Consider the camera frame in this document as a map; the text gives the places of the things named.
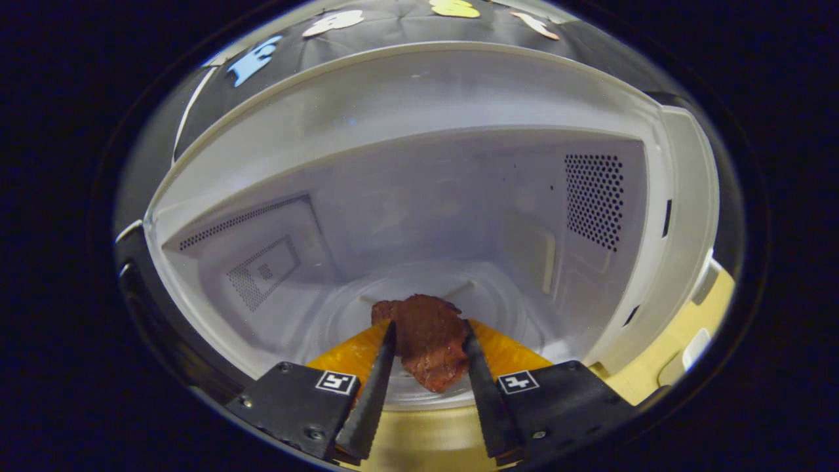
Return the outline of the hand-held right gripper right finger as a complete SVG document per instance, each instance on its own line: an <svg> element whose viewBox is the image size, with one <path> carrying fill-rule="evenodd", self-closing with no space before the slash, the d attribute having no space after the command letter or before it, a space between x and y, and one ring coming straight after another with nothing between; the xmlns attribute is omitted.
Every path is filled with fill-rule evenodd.
<svg viewBox="0 0 839 472"><path fill-rule="evenodd" d="M499 466L557 460L620 430L638 409L579 361L552 364L474 320L463 349L486 454Z"/></svg>

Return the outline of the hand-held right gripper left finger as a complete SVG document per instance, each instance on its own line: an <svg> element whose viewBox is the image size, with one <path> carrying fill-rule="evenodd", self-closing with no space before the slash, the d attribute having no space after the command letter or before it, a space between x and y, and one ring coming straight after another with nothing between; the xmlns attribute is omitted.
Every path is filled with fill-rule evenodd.
<svg viewBox="0 0 839 472"><path fill-rule="evenodd" d="M396 329L385 321L363 334L372 348L365 380L335 363L313 368L283 361L230 400L228 412L315 459L368 459L395 360Z"/></svg>

